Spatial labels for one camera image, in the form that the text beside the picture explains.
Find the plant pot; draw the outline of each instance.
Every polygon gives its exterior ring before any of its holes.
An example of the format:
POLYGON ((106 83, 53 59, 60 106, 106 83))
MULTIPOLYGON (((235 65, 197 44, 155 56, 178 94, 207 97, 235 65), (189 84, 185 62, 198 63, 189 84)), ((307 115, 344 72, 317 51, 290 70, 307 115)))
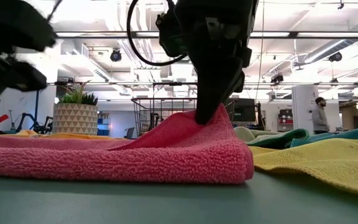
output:
POLYGON ((52 133, 97 135, 96 106, 76 103, 58 103, 53 110, 52 133))

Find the desk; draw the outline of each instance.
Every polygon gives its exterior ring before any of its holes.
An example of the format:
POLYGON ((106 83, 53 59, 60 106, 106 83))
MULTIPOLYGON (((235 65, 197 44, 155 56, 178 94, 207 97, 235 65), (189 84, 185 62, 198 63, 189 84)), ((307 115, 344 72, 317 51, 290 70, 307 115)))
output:
POLYGON ((358 196, 307 175, 241 186, 0 178, 0 224, 358 223, 358 196))

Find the teal towel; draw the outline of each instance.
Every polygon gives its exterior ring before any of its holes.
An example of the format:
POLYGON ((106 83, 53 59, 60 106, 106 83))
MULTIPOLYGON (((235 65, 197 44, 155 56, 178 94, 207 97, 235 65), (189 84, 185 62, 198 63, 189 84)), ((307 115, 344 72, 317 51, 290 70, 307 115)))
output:
POLYGON ((248 146, 265 147, 269 149, 286 149, 291 146, 293 139, 305 139, 309 132, 305 129, 295 129, 285 133, 271 135, 263 139, 247 142, 248 146))
POLYGON ((326 140, 326 139, 332 139, 332 138, 358 139, 358 129, 355 129, 352 131, 346 131, 346 132, 340 133, 340 134, 326 133, 326 134, 312 135, 312 136, 306 137, 304 139, 293 139, 291 142, 291 147, 302 146, 304 144, 309 144, 312 142, 326 140))

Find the pink microfiber towel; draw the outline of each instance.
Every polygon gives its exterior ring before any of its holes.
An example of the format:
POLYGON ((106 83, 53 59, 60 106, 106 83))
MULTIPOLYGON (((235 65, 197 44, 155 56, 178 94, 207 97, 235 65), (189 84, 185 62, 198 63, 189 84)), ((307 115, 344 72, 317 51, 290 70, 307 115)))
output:
POLYGON ((252 153, 223 105, 206 126, 176 113, 135 141, 0 136, 0 175, 38 179, 241 184, 252 153))

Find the security camera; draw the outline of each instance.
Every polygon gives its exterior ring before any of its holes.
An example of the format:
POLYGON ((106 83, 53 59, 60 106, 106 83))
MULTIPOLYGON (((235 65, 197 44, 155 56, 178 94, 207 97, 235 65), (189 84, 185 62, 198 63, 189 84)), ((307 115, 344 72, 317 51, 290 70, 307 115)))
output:
POLYGON ((270 81, 270 82, 271 83, 281 83, 283 81, 284 81, 284 76, 283 76, 283 74, 279 73, 279 74, 272 76, 272 81, 270 81))
POLYGON ((121 53, 119 52, 119 49, 112 50, 112 53, 110 55, 110 60, 113 62, 121 61, 121 53))
POLYGON ((330 62, 338 62, 342 60, 342 54, 340 52, 336 52, 335 54, 328 57, 330 62))

